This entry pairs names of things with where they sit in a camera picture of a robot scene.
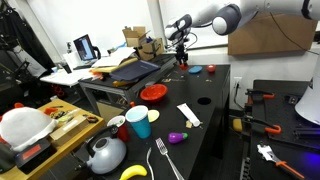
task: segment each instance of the black tray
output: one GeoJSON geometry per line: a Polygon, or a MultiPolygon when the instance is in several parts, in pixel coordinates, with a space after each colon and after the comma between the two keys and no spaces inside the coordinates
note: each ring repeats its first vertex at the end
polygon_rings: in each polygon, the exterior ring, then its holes
{"type": "Polygon", "coordinates": [[[119,81],[133,81],[147,76],[159,69],[160,66],[154,63],[138,60],[115,71],[112,71],[110,73],[110,76],[112,79],[119,81]]]}

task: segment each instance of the fork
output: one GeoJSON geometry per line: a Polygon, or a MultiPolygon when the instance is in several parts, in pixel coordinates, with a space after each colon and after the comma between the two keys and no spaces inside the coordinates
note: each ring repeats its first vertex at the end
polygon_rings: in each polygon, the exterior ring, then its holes
{"type": "Polygon", "coordinates": [[[169,157],[169,155],[168,155],[168,149],[167,149],[166,146],[163,144],[161,138],[156,139],[156,143],[157,143],[157,146],[158,146],[158,148],[159,148],[159,150],[160,150],[160,153],[161,153],[162,155],[165,155],[165,156],[167,157],[167,159],[168,159],[168,161],[169,161],[169,163],[170,163],[170,165],[171,165],[171,168],[172,168],[174,174],[176,175],[177,179],[178,179],[178,180],[184,180],[183,177],[182,177],[182,175],[180,174],[180,172],[179,172],[178,169],[176,168],[176,166],[175,166],[175,165],[173,164],[173,162],[171,161],[171,159],[170,159],[170,157],[169,157]]]}

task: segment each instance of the kettle handle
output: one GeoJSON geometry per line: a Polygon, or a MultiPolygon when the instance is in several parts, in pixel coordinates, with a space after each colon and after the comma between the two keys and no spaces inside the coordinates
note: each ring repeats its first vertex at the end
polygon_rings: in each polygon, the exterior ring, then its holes
{"type": "Polygon", "coordinates": [[[111,132],[111,138],[116,138],[116,135],[118,133],[118,127],[116,125],[111,125],[102,128],[87,142],[86,149],[91,157],[93,157],[95,154],[95,151],[91,147],[92,142],[94,142],[102,133],[108,130],[111,132]]]}

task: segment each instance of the wooden table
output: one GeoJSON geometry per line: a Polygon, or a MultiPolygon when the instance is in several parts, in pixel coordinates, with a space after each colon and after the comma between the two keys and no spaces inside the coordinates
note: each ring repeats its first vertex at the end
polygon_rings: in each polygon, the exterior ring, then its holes
{"type": "MultiPolygon", "coordinates": [[[[61,110],[73,110],[78,107],[73,106],[65,101],[62,101],[60,99],[56,99],[40,108],[38,108],[41,111],[44,111],[48,107],[52,106],[63,106],[61,110]]],[[[85,110],[80,110],[79,114],[88,114],[93,115],[85,110]]],[[[22,179],[38,179],[42,174],[46,173],[52,166],[54,166],[57,162],[59,162],[63,157],[65,157],[67,154],[69,154],[73,149],[78,147],[82,142],[84,142],[90,135],[92,135],[94,132],[98,131],[101,127],[105,125],[105,121],[98,117],[99,121],[94,124],[89,124],[86,128],[84,128],[80,133],[78,133],[76,136],[74,136],[71,140],[69,140],[66,144],[63,146],[60,146],[57,148],[57,152],[54,153],[49,159],[47,159],[45,162],[43,162],[40,166],[38,166],[36,169],[34,169],[29,174],[24,174],[22,171],[20,171],[16,166],[12,168],[10,171],[0,174],[0,180],[22,180],[22,179]]]]}

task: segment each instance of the toy eggplant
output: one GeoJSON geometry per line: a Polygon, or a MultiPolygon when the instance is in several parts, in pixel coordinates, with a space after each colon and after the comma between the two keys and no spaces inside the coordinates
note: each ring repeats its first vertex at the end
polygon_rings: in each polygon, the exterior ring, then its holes
{"type": "Polygon", "coordinates": [[[177,143],[180,143],[181,141],[183,141],[183,140],[185,140],[187,138],[188,138],[188,134],[187,133],[175,133],[175,132],[172,132],[172,133],[169,133],[168,141],[171,144],[177,144],[177,143]]]}

